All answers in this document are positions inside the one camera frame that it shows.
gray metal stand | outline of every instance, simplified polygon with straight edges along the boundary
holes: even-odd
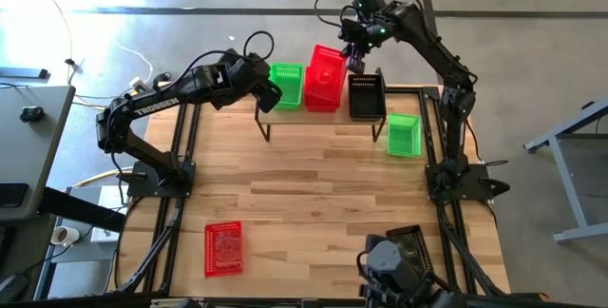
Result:
[[[551,147],[578,228],[555,233],[556,242],[608,235],[608,222],[589,224],[580,206],[577,188],[586,193],[606,192],[608,134],[573,133],[608,114],[608,96],[584,108],[577,118],[557,126],[523,147],[533,153]]]

wooden tabletop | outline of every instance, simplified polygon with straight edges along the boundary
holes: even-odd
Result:
[[[273,109],[268,113],[259,111],[259,122],[268,125],[372,125],[380,123],[381,119],[371,121],[354,121],[349,112],[349,86],[342,87],[340,107],[335,112],[309,112],[302,104],[299,109],[279,110]]]
[[[428,109],[433,112],[431,104]],[[266,143],[254,110],[251,98],[222,111],[202,108],[195,187],[184,209],[171,296],[356,298],[361,279],[355,256],[366,235],[412,224],[422,226],[433,266],[445,278],[437,216],[425,182],[424,147],[416,159],[391,157],[386,128],[373,143],[370,127],[358,125],[276,126]],[[420,114],[417,98],[408,94],[389,94],[387,110]],[[176,108],[152,115],[146,140],[168,150],[176,116]],[[430,120],[437,136],[435,120]],[[465,150],[474,162],[470,137]],[[121,282],[150,247],[158,205],[159,199],[146,198],[129,217],[120,250]],[[462,206],[472,254],[508,291],[492,216],[477,202]],[[206,279],[204,226],[221,221],[243,223],[244,272]],[[156,287],[165,255],[160,256]],[[454,259],[464,288],[462,263]]]

gray floor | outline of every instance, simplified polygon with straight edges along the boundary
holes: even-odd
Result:
[[[58,0],[67,8],[153,6],[206,8],[310,8],[314,0]],[[341,7],[349,0],[323,0]],[[605,0],[433,0],[437,10],[608,10]],[[0,0],[0,60],[49,67],[52,83],[65,81],[67,34],[49,0]],[[241,48],[256,29],[276,39],[274,61],[308,63],[313,44],[340,48],[337,31],[310,16],[137,16],[70,14],[74,77],[85,95],[120,93],[147,65],[116,46],[142,52],[155,73],[178,72],[197,54]],[[605,306],[608,300],[608,237],[556,245],[552,232],[575,226],[553,158],[547,150],[528,155],[522,144],[576,115],[608,92],[606,20],[440,19],[445,43],[479,76],[473,121],[487,160],[510,163],[491,169],[512,189],[496,200],[499,233],[513,291],[542,291],[554,300]],[[265,51],[260,39],[252,48]],[[367,59],[393,84],[433,84],[429,66],[407,45],[386,43]],[[49,184],[63,188],[112,168],[95,145],[95,111],[74,106]],[[134,128],[143,133],[145,122]],[[599,127],[608,131],[608,120]],[[121,159],[124,165],[129,160]],[[594,199],[595,219],[608,221],[608,199]],[[61,266],[54,297],[98,293],[107,264]]]

black basket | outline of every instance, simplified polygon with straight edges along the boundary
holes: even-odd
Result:
[[[426,271],[433,269],[420,225],[387,231],[387,237],[399,246],[401,257],[408,260],[419,276],[422,277]]]
[[[387,116],[384,79],[376,74],[349,75],[349,111],[353,120],[378,120]]]

green basket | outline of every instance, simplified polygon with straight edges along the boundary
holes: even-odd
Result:
[[[421,140],[420,117],[395,113],[389,115],[389,155],[420,156]]]
[[[280,110],[297,110],[302,103],[303,66],[298,64],[274,63],[270,65],[270,80],[274,82],[283,95],[275,108]]]

